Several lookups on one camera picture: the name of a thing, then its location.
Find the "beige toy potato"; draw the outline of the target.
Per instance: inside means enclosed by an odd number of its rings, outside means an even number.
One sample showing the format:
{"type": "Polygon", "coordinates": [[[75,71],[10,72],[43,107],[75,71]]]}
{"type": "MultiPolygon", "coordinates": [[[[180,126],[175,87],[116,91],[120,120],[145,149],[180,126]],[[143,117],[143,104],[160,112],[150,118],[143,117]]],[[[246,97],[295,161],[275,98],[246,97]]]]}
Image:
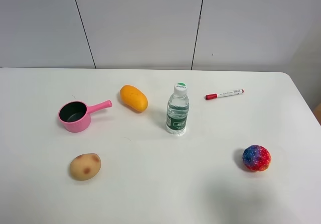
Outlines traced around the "beige toy potato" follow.
{"type": "Polygon", "coordinates": [[[95,153],[81,154],[74,158],[69,167],[71,177],[78,181],[93,178],[101,169],[101,159],[95,153]]]}

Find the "clear water bottle green label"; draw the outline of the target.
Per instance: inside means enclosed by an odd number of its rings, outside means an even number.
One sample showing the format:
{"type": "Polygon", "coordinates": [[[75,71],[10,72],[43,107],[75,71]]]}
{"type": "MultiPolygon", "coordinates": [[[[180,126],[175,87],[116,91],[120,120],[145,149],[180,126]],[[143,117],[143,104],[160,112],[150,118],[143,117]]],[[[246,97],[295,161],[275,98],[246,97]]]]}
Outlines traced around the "clear water bottle green label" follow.
{"type": "Polygon", "coordinates": [[[186,131],[190,106],[187,89],[184,83],[176,83],[167,104],[166,127],[169,133],[177,136],[183,135],[186,131]]]}

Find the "red blue spotted ball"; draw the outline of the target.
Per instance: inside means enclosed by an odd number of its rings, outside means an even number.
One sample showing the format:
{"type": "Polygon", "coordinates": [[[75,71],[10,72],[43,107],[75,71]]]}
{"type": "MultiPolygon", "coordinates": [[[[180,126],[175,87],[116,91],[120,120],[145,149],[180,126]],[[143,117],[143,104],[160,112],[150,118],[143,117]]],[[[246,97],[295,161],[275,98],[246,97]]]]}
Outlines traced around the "red blue spotted ball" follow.
{"type": "Polygon", "coordinates": [[[244,150],[242,161],[251,171],[265,171],[270,165],[271,155],[265,147],[252,145],[244,150]]]}

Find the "orange toy mango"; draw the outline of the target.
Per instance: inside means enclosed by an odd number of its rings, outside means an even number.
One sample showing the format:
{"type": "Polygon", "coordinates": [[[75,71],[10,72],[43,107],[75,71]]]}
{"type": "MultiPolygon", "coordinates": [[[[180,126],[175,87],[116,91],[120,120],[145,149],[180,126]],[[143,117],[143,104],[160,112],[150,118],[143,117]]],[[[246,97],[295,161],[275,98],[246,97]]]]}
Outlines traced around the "orange toy mango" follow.
{"type": "Polygon", "coordinates": [[[135,111],[142,113],[148,107],[147,97],[136,87],[125,85],[120,90],[120,98],[123,103],[135,111]]]}

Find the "red whiteboard marker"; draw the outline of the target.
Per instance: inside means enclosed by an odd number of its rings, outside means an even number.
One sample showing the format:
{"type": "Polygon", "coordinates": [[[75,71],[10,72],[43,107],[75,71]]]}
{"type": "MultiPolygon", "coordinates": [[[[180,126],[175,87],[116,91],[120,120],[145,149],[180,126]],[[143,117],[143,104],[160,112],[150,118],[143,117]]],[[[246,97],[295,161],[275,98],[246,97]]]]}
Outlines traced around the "red whiteboard marker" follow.
{"type": "Polygon", "coordinates": [[[208,94],[205,96],[205,100],[212,100],[212,99],[217,99],[217,98],[222,98],[222,97],[240,95],[243,93],[244,93],[243,89],[237,89],[237,90],[232,90],[232,91],[227,91],[227,92],[222,92],[222,93],[208,94]]]}

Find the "pink toy saucepan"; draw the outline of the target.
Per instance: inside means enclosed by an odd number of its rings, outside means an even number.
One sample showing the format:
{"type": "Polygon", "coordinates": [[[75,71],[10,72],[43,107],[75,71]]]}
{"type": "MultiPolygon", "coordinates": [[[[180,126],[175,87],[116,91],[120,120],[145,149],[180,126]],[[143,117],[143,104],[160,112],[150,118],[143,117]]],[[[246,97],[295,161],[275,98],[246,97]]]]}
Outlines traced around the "pink toy saucepan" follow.
{"type": "Polygon", "coordinates": [[[73,101],[64,105],[58,113],[58,119],[66,130],[72,133],[81,132],[91,124],[91,114],[112,107],[112,101],[88,106],[82,101],[73,101]]]}

